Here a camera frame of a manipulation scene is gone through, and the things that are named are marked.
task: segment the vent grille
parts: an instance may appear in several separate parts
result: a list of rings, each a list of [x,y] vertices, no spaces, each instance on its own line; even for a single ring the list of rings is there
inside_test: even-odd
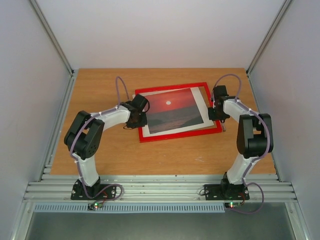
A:
[[[37,203],[35,212],[54,213],[224,213],[223,203],[107,203],[88,210],[87,203]]]

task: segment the wood surface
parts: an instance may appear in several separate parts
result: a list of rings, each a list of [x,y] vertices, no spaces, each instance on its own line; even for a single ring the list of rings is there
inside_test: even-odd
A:
[[[116,76],[126,83],[129,95],[135,89],[176,84],[207,82],[210,89],[219,77],[234,73],[242,79],[241,101],[256,110],[252,90],[243,68],[119,68],[80,69],[75,82],[61,137],[51,170],[52,175],[77,175],[77,168],[70,158],[63,139],[76,114],[99,112],[117,104]],[[220,81],[226,85],[229,95],[235,95],[238,80],[226,77]],[[126,94],[119,85],[121,100]],[[124,130],[117,125],[104,132],[96,153],[96,169],[100,175],[191,175],[223,174],[238,154],[236,139],[238,124],[227,119],[226,132],[139,142],[138,130]],[[251,173],[274,174],[271,155],[259,161]]]

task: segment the red picture frame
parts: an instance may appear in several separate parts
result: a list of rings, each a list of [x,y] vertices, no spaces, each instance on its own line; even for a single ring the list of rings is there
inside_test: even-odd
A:
[[[212,107],[213,102],[211,101],[211,93],[210,93],[208,84],[206,82],[195,82],[195,83],[187,83],[187,84],[142,88],[142,89],[136,89],[134,93],[137,95],[137,94],[157,92],[157,91],[175,90],[175,89],[183,89],[183,88],[196,88],[196,87],[198,87],[198,88],[203,87],[205,89],[205,93],[208,97],[209,104]],[[160,136],[147,136],[147,137],[143,136],[142,128],[139,127],[138,132],[139,132],[140,143],[167,140],[167,139],[193,137],[193,136],[199,136],[199,135],[205,135],[205,134],[221,133],[223,131],[223,129],[222,129],[220,122],[219,121],[214,121],[214,122],[216,124],[216,127],[214,127],[214,128],[206,128],[206,129],[164,134],[164,135],[160,135]]]

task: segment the gray floor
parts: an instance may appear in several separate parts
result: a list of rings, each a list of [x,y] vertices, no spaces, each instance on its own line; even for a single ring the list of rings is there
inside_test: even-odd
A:
[[[248,204],[254,210],[257,204]],[[261,212],[33,214],[27,240],[293,240],[284,203]]]

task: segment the sunset picture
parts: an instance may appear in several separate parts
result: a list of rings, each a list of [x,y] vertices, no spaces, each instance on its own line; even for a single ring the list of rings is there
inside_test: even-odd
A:
[[[146,113],[149,133],[184,128],[204,123],[194,94],[190,88],[167,91],[145,96],[150,102]]]

